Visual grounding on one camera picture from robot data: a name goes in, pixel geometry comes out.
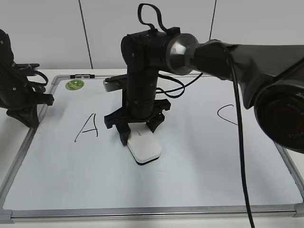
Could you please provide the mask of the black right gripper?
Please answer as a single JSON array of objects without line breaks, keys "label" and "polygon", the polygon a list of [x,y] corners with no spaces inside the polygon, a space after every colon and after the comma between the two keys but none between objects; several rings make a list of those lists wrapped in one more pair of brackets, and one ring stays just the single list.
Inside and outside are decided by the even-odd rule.
[{"label": "black right gripper", "polygon": [[171,108],[171,103],[168,99],[155,100],[152,106],[152,111],[147,117],[135,117],[131,114],[129,107],[121,107],[113,113],[104,117],[104,123],[107,129],[116,125],[116,129],[120,135],[122,145],[126,145],[130,136],[129,123],[146,123],[152,133],[165,120],[163,111],[168,111]]}]

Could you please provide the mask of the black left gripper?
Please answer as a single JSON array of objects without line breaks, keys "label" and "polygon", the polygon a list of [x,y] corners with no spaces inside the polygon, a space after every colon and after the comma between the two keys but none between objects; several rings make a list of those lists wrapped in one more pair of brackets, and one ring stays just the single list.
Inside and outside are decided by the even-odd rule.
[{"label": "black left gripper", "polygon": [[7,108],[6,114],[29,128],[35,128],[39,125],[37,105],[52,106],[54,98],[52,94],[31,92],[26,95],[26,101],[17,107]]}]

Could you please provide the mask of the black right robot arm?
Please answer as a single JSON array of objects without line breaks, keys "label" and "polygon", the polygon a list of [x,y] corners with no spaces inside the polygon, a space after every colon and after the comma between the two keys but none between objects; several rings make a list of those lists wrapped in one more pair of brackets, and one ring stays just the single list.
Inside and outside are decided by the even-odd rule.
[{"label": "black right robot arm", "polygon": [[178,28],[150,29],[126,35],[121,52],[125,75],[105,80],[107,91],[122,90],[122,107],[104,117],[117,127],[122,144],[130,123],[154,131],[164,121],[168,100],[156,100],[160,72],[184,76],[196,70],[240,86],[243,106],[253,108],[258,125],[275,143],[304,151],[303,45],[241,45],[210,40],[200,44]]}]

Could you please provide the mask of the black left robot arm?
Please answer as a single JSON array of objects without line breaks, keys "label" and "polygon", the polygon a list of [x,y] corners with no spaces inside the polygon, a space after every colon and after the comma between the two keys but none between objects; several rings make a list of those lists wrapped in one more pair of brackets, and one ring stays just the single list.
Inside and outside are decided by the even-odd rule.
[{"label": "black left robot arm", "polygon": [[9,35],[0,31],[0,107],[6,114],[34,128],[39,125],[37,106],[51,106],[54,98],[46,93],[48,78],[36,70],[39,64],[17,64]]}]

